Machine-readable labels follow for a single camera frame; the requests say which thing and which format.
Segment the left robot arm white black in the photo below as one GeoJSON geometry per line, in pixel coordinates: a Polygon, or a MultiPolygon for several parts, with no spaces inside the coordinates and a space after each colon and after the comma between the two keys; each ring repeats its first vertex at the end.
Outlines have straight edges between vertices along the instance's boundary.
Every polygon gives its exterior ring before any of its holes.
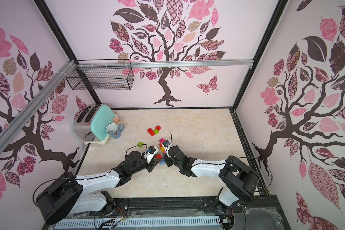
{"type": "Polygon", "coordinates": [[[163,160],[161,154],[148,151],[132,151],[125,156],[117,167],[110,171],[90,176],[75,176],[65,172],[35,199],[47,225],[53,225],[70,214],[94,211],[109,214],[114,209],[114,201],[108,188],[120,187],[132,178],[132,175],[144,169],[151,172],[163,160]]]}

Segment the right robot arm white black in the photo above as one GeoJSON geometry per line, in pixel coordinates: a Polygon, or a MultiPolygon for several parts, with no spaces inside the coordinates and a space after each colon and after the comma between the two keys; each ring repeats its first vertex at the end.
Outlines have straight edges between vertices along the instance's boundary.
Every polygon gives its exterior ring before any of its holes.
{"type": "Polygon", "coordinates": [[[220,213],[228,212],[233,203],[239,200],[252,202],[255,193],[268,191],[267,187],[258,189],[260,175],[238,157],[230,155],[226,160],[204,161],[186,156],[177,145],[172,146],[168,141],[159,147],[166,165],[176,166],[180,174],[187,177],[212,177],[225,184],[211,205],[220,213]]]}

